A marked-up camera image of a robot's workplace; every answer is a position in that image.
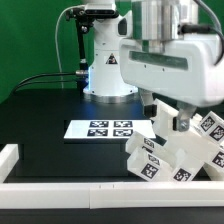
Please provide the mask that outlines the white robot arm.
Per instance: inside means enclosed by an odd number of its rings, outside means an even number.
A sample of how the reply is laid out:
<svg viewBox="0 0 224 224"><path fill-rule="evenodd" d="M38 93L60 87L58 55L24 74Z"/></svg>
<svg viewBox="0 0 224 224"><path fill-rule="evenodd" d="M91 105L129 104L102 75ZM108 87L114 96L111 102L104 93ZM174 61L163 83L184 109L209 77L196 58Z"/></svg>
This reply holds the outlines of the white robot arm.
<svg viewBox="0 0 224 224"><path fill-rule="evenodd" d="M139 88L148 117L155 93L177 101L173 126L186 131L198 108L224 101L224 35L198 22L201 0L132 0L128 35L119 46L125 83Z"/></svg>

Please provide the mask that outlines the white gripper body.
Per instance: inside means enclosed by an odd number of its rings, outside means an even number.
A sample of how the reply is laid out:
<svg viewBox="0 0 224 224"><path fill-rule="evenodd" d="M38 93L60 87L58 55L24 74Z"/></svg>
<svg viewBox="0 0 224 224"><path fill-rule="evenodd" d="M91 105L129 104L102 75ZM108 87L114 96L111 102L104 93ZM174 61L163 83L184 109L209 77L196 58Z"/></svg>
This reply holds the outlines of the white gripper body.
<svg viewBox="0 0 224 224"><path fill-rule="evenodd" d="M133 18L119 45L125 83L196 107L224 101L224 36L210 25Z"/></svg>

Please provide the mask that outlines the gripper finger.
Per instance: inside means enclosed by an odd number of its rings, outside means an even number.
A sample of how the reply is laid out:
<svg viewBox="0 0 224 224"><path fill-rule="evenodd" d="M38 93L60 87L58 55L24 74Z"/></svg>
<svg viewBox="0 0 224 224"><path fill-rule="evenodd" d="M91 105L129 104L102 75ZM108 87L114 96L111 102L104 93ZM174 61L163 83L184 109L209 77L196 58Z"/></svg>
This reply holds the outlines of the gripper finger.
<svg viewBox="0 0 224 224"><path fill-rule="evenodd" d="M157 106L154 104L153 93L148 90L139 90L140 100L143 106L143 114L147 118L155 117L157 115Z"/></svg>
<svg viewBox="0 0 224 224"><path fill-rule="evenodd" d="M196 111L196 107L186 102L177 102L178 114L173 118L173 130L185 132L189 130L190 119Z"/></svg>

